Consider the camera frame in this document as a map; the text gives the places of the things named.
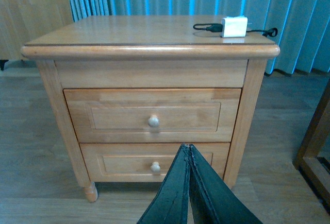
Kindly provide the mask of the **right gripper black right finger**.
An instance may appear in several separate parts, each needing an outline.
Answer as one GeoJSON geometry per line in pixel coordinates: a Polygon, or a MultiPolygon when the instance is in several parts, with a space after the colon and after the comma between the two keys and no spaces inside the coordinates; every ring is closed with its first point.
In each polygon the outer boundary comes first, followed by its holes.
{"type": "Polygon", "coordinates": [[[189,196],[194,223],[261,223],[190,145],[189,196]]]}

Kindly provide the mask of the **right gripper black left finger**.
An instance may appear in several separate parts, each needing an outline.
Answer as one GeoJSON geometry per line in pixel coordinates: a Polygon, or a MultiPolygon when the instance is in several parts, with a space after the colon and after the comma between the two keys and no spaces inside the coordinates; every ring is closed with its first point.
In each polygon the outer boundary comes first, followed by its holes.
{"type": "Polygon", "coordinates": [[[181,145],[155,198],[138,223],[187,223],[190,149],[181,145]]]}

